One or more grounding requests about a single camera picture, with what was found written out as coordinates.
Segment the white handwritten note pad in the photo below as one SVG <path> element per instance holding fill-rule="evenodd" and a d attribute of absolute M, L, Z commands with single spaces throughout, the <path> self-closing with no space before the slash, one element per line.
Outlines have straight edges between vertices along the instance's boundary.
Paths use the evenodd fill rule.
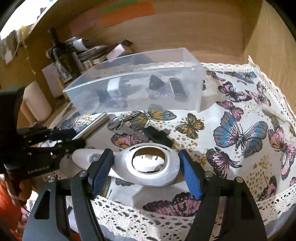
<path fill-rule="evenodd" d="M 53 97 L 60 97 L 63 95 L 62 90 L 58 86 L 57 78 L 60 77 L 56 67 L 54 64 L 50 64 L 42 69 L 43 75 L 47 81 L 47 84 L 49 86 L 50 92 L 53 95 Z"/>

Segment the clear plastic storage box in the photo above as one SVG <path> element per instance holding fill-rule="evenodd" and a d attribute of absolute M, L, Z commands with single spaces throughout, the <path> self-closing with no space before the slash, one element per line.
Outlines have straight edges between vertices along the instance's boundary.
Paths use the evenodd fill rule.
<path fill-rule="evenodd" d="M 63 92 L 81 114 L 149 108 L 199 111 L 205 68 L 186 48 L 135 53 L 99 63 Z M 129 80 L 122 96 L 110 97 L 110 79 Z"/>

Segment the white handheld massager device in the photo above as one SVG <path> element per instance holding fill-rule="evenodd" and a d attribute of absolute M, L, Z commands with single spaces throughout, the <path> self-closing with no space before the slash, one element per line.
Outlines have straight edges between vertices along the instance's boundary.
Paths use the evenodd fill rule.
<path fill-rule="evenodd" d="M 156 143 L 141 143 L 114 152 L 108 175 L 149 187 L 171 184 L 178 175 L 180 160 L 177 152 Z"/>

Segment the butterfly print lace cloth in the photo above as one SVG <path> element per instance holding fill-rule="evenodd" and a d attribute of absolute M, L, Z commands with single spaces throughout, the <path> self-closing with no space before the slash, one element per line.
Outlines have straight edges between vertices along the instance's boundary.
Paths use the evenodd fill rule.
<path fill-rule="evenodd" d="M 188 112 L 175 111 L 175 119 L 164 120 L 160 112 L 143 111 L 135 121 L 135 126 L 152 125 L 155 128 L 170 130 L 173 149 L 186 149 L 192 159 L 206 170 L 213 170 L 206 153 L 218 150 L 214 143 L 213 131 L 219 125 L 227 109 L 217 102 L 223 100 L 218 86 L 231 82 L 239 90 L 246 87 L 254 90 L 260 83 L 266 89 L 270 106 L 253 100 L 236 102 L 241 108 L 244 128 L 257 121 L 265 121 L 270 130 L 282 128 L 281 143 L 287 144 L 289 151 L 282 152 L 273 148 L 269 140 L 263 140 L 260 152 L 244 158 L 234 147 L 223 152 L 232 161 L 239 163 L 235 169 L 225 170 L 227 177 L 242 176 L 247 182 L 262 215 L 268 236 L 279 232 L 295 213 L 295 118 L 288 109 L 286 100 L 273 83 L 260 72 L 253 63 L 245 65 L 204 64 L 206 76 L 203 84 L 201 112 L 193 112 L 205 128 L 196 131 L 196 138 L 189 138 L 179 132 L 178 125 L 186 125 Z M 103 233 L 110 240 L 183 240 L 197 202 L 189 196 L 189 190 L 178 177 L 168 187 L 143 188 L 116 178 L 110 178 L 105 191 L 93 202 Z"/>

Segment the orange paper note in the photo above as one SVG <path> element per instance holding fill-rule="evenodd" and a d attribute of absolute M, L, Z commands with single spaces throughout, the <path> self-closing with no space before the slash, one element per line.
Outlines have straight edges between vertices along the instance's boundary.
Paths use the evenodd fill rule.
<path fill-rule="evenodd" d="M 103 27 L 107 28 L 124 21 L 154 14 L 154 4 L 152 1 L 138 1 L 136 4 L 126 6 L 110 13 L 103 13 L 101 11 L 100 21 Z"/>

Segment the silver metal tube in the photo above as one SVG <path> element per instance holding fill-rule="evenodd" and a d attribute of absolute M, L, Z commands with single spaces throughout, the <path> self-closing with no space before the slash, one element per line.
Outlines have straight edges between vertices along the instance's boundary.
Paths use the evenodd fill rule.
<path fill-rule="evenodd" d="M 90 123 L 86 128 L 81 130 L 72 140 L 77 139 L 85 139 L 88 138 L 95 130 L 105 126 L 106 123 L 110 120 L 109 114 L 102 113 L 99 117 L 97 117 L 92 123 Z"/>

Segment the silver keys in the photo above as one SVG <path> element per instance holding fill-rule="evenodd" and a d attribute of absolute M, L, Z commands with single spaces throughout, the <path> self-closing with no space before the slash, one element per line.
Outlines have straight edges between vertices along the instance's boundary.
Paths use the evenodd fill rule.
<path fill-rule="evenodd" d="M 145 134 L 133 130 L 130 127 L 130 124 L 127 123 L 129 120 L 131 120 L 134 117 L 137 117 L 138 115 L 140 115 L 139 111 L 132 112 L 127 116 L 115 116 L 110 121 L 110 123 L 107 124 L 107 128 L 118 135 L 127 134 L 134 138 L 142 140 L 143 142 L 148 142 L 149 138 Z"/>

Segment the dark elephant label wine bottle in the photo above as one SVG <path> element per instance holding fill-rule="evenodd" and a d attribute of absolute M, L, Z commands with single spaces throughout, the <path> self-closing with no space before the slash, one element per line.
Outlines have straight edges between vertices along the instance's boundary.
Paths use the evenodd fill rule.
<path fill-rule="evenodd" d="M 53 61 L 57 71 L 64 83 L 78 78 L 81 73 L 75 63 L 75 60 L 65 43 L 59 41 L 56 30 L 51 28 L 48 30 L 52 39 L 52 49 L 50 50 L 50 58 Z"/>

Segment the pink paper note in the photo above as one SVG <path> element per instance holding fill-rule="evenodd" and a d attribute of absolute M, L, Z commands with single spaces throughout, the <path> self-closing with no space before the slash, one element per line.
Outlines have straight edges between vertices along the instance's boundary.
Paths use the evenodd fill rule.
<path fill-rule="evenodd" d="M 82 13 L 81 15 L 76 16 L 69 23 L 69 29 L 71 36 L 77 36 L 81 32 L 91 28 L 95 25 L 96 19 L 96 10 L 89 9 L 88 11 Z"/>

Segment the white travel power adapter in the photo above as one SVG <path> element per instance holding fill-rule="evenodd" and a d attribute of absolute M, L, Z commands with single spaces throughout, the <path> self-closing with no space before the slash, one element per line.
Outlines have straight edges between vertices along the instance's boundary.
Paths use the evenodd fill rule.
<path fill-rule="evenodd" d="M 120 77 L 110 79 L 107 85 L 107 92 L 110 97 L 124 95 L 125 89 L 131 87 L 131 84 L 127 82 L 129 82 L 129 80 L 123 80 Z"/>

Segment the green paper note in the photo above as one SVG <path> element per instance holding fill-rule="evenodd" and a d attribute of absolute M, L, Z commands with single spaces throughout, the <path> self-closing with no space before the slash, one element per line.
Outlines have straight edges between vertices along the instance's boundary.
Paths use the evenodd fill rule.
<path fill-rule="evenodd" d="M 138 0 L 124 0 L 124 1 L 119 1 L 119 2 L 112 3 L 111 5 L 102 8 L 101 11 L 103 13 L 110 13 L 112 11 L 115 11 L 115 10 L 118 10 L 118 9 L 121 9 L 121 8 L 124 8 L 124 7 L 129 6 L 129 5 L 132 5 L 132 4 L 136 4 L 136 3 L 138 3 Z"/>

